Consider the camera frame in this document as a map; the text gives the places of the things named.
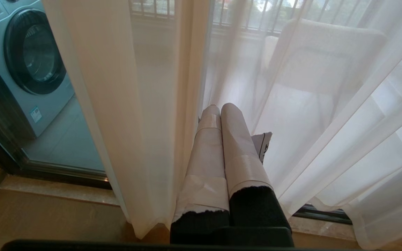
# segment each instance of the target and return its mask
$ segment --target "marble window sill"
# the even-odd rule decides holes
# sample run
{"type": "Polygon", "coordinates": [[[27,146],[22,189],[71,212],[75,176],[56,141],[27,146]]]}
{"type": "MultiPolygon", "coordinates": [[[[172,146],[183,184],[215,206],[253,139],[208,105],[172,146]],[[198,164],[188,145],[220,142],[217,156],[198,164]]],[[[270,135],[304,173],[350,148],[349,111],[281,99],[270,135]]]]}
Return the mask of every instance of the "marble window sill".
{"type": "MultiPolygon", "coordinates": [[[[85,187],[80,185],[35,180],[8,175],[0,184],[0,189],[62,197],[92,203],[119,206],[112,190],[85,187]]],[[[289,218],[292,231],[310,235],[355,241],[353,226],[299,217],[289,218]]]]}

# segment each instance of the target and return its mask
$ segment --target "chair backrest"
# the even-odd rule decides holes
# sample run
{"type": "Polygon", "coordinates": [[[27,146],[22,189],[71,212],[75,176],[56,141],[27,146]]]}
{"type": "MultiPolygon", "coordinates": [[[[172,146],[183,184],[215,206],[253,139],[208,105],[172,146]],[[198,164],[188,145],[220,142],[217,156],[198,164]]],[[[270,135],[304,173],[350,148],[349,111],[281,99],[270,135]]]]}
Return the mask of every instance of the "chair backrest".
{"type": "Polygon", "coordinates": [[[356,92],[385,41],[378,30],[291,20],[278,39],[268,77],[307,92],[356,92]]]}

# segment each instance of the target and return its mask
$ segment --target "glass sliding door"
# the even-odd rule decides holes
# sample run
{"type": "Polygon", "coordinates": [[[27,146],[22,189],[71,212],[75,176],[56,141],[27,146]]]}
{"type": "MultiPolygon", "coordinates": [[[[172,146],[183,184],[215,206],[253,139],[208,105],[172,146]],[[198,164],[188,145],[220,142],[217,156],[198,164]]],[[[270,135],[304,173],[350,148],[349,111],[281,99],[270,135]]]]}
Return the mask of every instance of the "glass sliding door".
{"type": "Polygon", "coordinates": [[[38,0],[0,1],[0,150],[9,173],[109,187],[38,0]]]}

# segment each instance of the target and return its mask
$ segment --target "washing machine door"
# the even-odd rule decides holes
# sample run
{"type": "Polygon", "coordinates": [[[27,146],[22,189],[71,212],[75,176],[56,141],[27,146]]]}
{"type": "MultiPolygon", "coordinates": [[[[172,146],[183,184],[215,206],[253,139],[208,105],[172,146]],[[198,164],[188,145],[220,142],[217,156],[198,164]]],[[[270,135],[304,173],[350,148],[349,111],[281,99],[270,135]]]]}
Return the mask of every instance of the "washing machine door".
{"type": "Polygon", "coordinates": [[[9,22],[4,53],[13,80],[31,94],[45,95],[62,83],[66,69],[46,14],[25,9],[9,22]]]}

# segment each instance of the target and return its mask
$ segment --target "tiled floor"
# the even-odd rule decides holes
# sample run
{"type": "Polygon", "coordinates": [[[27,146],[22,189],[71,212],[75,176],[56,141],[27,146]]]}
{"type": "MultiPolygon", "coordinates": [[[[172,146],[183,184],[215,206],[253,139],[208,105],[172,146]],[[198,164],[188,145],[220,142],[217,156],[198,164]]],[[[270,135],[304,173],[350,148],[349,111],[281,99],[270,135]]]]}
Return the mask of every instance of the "tiled floor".
{"type": "Polygon", "coordinates": [[[104,170],[76,97],[69,100],[40,137],[23,146],[32,160],[104,170]]]}

